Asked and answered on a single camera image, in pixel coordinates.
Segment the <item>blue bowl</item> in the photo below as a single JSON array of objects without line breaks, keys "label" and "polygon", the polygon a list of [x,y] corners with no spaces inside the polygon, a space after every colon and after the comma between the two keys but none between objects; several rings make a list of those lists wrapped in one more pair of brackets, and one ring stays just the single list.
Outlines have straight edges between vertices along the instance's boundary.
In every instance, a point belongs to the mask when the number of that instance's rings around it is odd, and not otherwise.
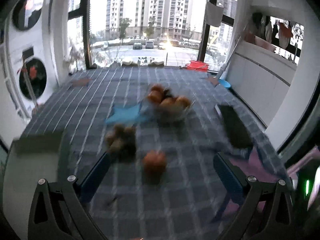
[{"label": "blue bowl", "polygon": [[224,79],[220,79],[220,78],[219,78],[218,81],[219,81],[219,83],[220,83],[222,86],[224,86],[225,88],[230,88],[230,87],[231,87],[230,83],[227,82],[227,81],[225,81]]}]

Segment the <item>silver screw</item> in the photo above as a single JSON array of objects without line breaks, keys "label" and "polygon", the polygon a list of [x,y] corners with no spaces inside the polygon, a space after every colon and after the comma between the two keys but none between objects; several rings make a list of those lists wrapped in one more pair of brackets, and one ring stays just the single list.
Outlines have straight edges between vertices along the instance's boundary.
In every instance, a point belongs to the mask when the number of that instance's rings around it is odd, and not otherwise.
[{"label": "silver screw", "polygon": [[76,176],[75,175],[70,175],[68,177],[68,181],[74,181],[76,179]]},{"label": "silver screw", "polygon": [[248,181],[250,182],[256,182],[257,181],[257,178],[255,176],[249,176],[248,177]]},{"label": "silver screw", "polygon": [[45,179],[40,179],[39,181],[38,181],[38,184],[39,185],[43,185],[45,183]]},{"label": "silver screw", "polygon": [[279,180],[279,184],[282,185],[282,186],[284,186],[284,185],[285,185],[285,181],[284,181],[283,179],[280,179],[280,180]]}]

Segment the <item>red basket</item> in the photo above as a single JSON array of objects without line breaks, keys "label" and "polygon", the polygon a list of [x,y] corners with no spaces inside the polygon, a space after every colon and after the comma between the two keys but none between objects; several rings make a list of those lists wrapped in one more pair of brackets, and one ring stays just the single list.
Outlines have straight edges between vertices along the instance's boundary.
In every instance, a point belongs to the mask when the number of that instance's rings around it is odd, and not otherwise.
[{"label": "red basket", "polygon": [[189,64],[186,65],[187,69],[189,70],[197,70],[197,71],[208,71],[208,66],[209,64],[201,62],[201,61],[196,61],[196,60],[191,60]]}]

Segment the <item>bowl of fruit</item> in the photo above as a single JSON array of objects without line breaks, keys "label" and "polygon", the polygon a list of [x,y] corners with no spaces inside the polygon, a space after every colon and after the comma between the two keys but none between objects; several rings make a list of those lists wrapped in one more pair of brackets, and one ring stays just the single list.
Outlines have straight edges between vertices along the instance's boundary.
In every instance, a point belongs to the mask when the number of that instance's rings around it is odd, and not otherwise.
[{"label": "bowl of fruit", "polygon": [[146,99],[153,108],[154,115],[167,122],[183,119],[193,105],[189,98],[174,95],[170,88],[164,88],[161,84],[153,85]]}]

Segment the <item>plaid tablecloth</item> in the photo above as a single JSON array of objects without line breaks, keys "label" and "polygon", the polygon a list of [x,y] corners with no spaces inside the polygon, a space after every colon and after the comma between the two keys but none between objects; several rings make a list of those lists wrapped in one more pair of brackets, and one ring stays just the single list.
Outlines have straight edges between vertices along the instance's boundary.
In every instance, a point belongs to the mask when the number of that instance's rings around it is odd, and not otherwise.
[{"label": "plaid tablecloth", "polygon": [[[60,88],[23,133],[67,130],[72,149],[69,166],[80,180],[106,151],[103,138],[112,127],[104,120],[113,105],[140,102],[152,83],[195,100],[184,122],[139,124],[136,161],[115,163],[109,169],[90,206],[94,221],[109,239],[215,239],[222,232],[227,221],[209,223],[226,194],[213,168],[212,153],[216,143],[232,147],[214,110],[217,103],[234,107],[260,150],[264,167],[287,180],[283,164],[248,110],[223,86],[214,88],[206,80],[207,73],[118,68],[77,73],[72,79],[85,76],[92,79],[88,87]],[[141,160],[151,149],[161,149],[168,159],[158,186],[147,184],[142,172]]]}]

